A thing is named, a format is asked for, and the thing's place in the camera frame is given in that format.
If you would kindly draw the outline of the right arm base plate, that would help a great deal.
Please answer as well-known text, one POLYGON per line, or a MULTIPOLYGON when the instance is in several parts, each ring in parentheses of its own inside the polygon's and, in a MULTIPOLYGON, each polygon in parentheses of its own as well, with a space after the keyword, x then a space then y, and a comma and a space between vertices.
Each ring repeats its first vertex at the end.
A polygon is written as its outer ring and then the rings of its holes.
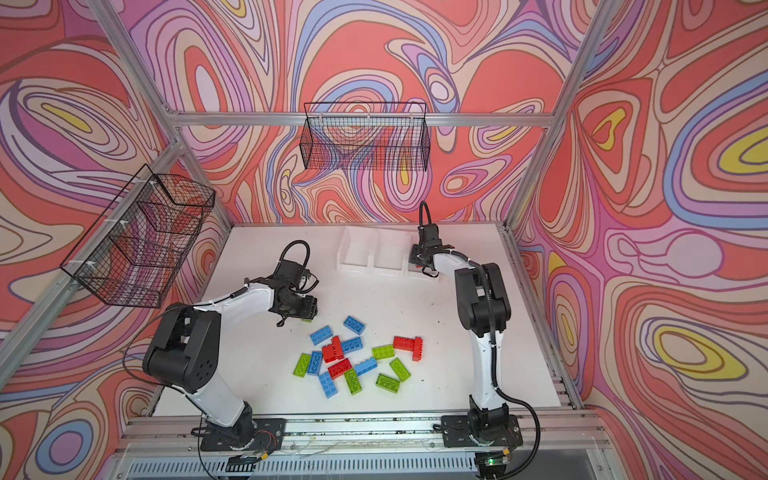
POLYGON ((508 447, 515 450, 524 443, 518 417, 510 414, 507 425, 499 421, 490 426, 474 426, 467 415, 444 415, 432 425, 448 448, 508 447))

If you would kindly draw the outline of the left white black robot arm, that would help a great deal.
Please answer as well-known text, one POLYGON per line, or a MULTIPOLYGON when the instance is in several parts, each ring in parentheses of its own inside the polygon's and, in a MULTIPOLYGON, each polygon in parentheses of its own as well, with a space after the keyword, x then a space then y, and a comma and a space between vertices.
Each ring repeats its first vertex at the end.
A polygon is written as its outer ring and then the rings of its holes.
POLYGON ((209 446, 242 451, 257 436, 251 406, 218 373, 222 332, 261 313, 277 315, 278 327, 288 319, 313 319, 318 301, 311 292, 319 280, 307 267, 310 254, 307 241, 294 240, 271 275, 246 279, 218 300, 173 304, 160 316, 142 370, 160 385, 180 390, 201 412, 203 425, 193 434, 209 446))

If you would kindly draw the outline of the red lego pair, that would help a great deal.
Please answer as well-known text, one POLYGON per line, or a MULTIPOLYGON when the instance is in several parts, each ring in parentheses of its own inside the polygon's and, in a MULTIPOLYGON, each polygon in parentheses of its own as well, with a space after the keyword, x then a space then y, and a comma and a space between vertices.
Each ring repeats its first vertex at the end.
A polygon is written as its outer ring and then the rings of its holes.
POLYGON ((344 352, 339 337, 333 336, 330 343, 322 347, 321 353, 324 362, 328 364, 343 360, 344 352))

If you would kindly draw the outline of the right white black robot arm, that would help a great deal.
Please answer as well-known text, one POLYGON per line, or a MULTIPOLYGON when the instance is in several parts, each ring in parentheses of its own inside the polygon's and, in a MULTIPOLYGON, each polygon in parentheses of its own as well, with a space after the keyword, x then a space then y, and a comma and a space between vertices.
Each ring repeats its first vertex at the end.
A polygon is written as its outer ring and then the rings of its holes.
POLYGON ((480 446, 502 441, 513 450, 522 445, 519 429, 512 425, 512 405, 532 412, 527 402, 503 392, 500 347, 511 304, 500 267, 479 263, 440 238, 432 223, 418 226, 418 240, 412 245, 409 263, 431 278, 452 277, 457 314, 472 345, 473 391, 467 412, 469 439, 480 446))

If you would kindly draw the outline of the green lego right diagonal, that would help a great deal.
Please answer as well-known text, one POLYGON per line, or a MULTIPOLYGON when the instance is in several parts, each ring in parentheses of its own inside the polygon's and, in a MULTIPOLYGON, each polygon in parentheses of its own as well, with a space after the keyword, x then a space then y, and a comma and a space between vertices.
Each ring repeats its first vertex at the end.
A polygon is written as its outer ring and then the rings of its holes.
POLYGON ((410 371, 399 358, 394 358, 389 366, 400 382, 405 382, 411 377, 410 371))

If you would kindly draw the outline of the blue lego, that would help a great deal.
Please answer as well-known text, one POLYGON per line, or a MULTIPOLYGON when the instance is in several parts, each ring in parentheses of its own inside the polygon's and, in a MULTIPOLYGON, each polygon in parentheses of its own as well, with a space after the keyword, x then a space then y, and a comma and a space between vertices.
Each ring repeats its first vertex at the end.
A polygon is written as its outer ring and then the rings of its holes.
POLYGON ((322 353, 320 351, 313 351, 310 354, 310 361, 307 368, 307 374, 312 376, 318 376, 320 374, 322 364, 323 364, 322 353))
POLYGON ((349 354, 363 348, 363 341, 360 337, 345 340, 341 343, 342 352, 349 354))
POLYGON ((319 330, 310 334, 310 340, 314 346, 320 345, 323 342, 330 340, 333 337, 333 331, 330 326, 326 325, 319 330))
POLYGON ((378 366, 377 360, 373 357, 368 358, 354 367, 355 373, 358 377, 375 370, 378 366))
POLYGON ((354 332, 356 335, 361 335, 364 332, 365 328, 366 328, 366 325, 364 323, 360 322, 359 320, 355 319, 352 316, 348 316, 344 320, 343 325, 347 329, 349 329, 352 332, 354 332))
POLYGON ((320 381, 323 393, 327 399, 334 397, 338 393, 338 389, 329 372, 323 372, 318 376, 318 379, 320 381))

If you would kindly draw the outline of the aluminium front rail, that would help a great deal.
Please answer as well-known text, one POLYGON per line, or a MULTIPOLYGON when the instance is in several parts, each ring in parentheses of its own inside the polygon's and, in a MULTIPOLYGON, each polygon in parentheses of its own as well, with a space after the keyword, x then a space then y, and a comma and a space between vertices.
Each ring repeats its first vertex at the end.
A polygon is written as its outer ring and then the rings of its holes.
MULTIPOLYGON (((279 453, 406 452, 446 449, 442 436, 432 430, 444 415, 458 411, 368 414, 278 415, 287 425, 279 453)), ((540 447, 544 450, 610 449, 603 422, 584 410, 544 409, 538 413, 540 447)), ((146 417, 129 423, 117 450, 194 448, 200 442, 192 430, 198 416, 146 417)))

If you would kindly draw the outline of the left white plastic bin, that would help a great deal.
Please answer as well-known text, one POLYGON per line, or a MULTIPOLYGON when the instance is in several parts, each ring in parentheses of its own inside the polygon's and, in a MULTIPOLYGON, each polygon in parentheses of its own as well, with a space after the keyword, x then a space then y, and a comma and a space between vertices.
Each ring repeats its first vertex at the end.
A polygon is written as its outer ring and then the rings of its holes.
POLYGON ((372 273, 377 232, 373 228, 346 226, 336 254, 339 272, 372 273))

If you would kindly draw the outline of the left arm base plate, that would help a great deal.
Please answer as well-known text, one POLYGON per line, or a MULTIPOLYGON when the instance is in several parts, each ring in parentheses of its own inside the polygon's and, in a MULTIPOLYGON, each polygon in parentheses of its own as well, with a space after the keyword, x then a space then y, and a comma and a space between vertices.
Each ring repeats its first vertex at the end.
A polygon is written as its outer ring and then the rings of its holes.
POLYGON ((233 429, 203 421, 198 428, 200 449, 203 452, 235 452, 280 450, 287 420, 279 417, 253 418, 252 431, 244 434, 233 429))

